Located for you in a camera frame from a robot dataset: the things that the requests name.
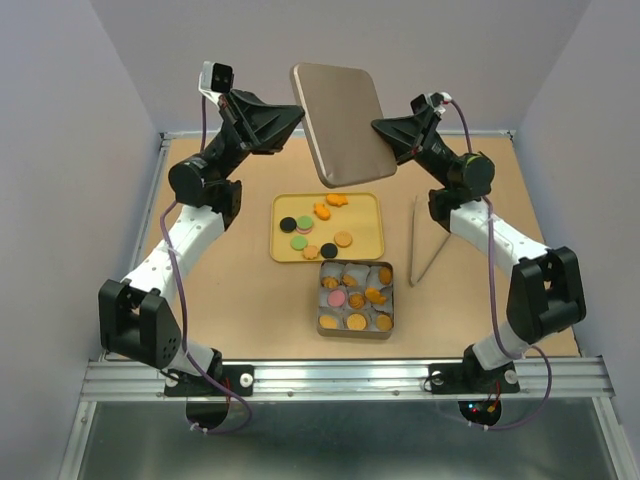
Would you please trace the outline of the gold tin lid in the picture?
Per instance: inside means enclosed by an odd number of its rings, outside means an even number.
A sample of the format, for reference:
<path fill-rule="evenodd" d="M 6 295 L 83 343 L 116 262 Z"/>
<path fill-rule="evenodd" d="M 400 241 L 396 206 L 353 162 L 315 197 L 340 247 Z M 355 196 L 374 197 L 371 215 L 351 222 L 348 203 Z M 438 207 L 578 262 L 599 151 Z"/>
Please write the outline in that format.
<path fill-rule="evenodd" d="M 362 69 L 298 63 L 291 69 L 317 175 L 331 189 L 393 176 L 391 148 L 372 127 L 383 117 L 376 87 Z"/>

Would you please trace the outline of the metal serving tongs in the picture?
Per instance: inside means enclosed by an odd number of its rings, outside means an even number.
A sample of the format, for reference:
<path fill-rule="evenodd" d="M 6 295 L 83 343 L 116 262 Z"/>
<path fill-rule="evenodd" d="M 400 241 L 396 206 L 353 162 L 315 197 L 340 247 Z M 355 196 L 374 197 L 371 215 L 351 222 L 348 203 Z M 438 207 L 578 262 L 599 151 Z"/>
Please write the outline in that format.
<path fill-rule="evenodd" d="M 409 284 L 412 288 L 424 278 L 449 238 L 450 233 L 431 218 L 429 195 L 418 195 L 411 221 Z"/>

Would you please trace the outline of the plain round tan cookie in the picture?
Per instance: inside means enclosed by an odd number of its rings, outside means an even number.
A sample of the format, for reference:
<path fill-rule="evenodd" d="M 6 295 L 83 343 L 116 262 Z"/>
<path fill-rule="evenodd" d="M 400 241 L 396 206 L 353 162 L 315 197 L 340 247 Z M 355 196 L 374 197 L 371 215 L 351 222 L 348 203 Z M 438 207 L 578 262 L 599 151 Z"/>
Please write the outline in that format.
<path fill-rule="evenodd" d="M 375 324 L 376 328 L 382 332 L 390 331 L 394 326 L 392 317 L 386 314 L 379 314 L 376 317 Z"/>

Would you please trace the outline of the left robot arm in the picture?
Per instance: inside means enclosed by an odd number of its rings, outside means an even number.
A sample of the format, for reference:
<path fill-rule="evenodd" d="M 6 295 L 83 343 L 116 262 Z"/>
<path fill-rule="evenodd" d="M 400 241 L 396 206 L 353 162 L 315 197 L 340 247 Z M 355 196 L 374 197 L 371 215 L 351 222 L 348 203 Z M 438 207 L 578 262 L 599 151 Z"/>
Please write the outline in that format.
<path fill-rule="evenodd" d="M 222 119 L 219 132 L 168 173 L 174 200 L 166 210 L 178 209 L 178 218 L 167 226 L 166 214 L 160 216 L 161 241 L 123 279 L 102 285 L 98 310 L 101 345 L 107 351 L 186 374 L 199 393 L 229 395 L 221 383 L 221 353 L 190 341 L 188 314 L 174 316 L 171 305 L 187 306 L 184 278 L 239 214 L 242 184 L 231 174 L 250 155 L 280 152 L 305 112 L 236 89 L 213 98 Z"/>

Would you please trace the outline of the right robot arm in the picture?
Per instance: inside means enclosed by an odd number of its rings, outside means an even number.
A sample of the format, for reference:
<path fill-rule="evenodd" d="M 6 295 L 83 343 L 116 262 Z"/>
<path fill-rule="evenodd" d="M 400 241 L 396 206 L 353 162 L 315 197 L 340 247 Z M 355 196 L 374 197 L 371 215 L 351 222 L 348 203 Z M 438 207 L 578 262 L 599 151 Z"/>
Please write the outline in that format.
<path fill-rule="evenodd" d="M 505 322 L 499 322 L 492 299 L 491 334 L 467 347 L 460 362 L 435 365 L 426 390 L 483 394 L 506 387 L 516 392 L 516 380 L 506 375 L 515 361 L 586 317 L 579 261 L 570 248 L 534 241 L 495 214 L 489 199 L 493 161 L 473 148 L 454 153 L 437 132 L 446 107 L 457 105 L 445 92 L 420 95 L 411 103 L 411 115 L 376 119 L 371 126 L 397 165 L 414 161 L 439 183 L 428 193 L 432 220 L 486 255 L 489 278 L 498 271 L 509 278 Z"/>

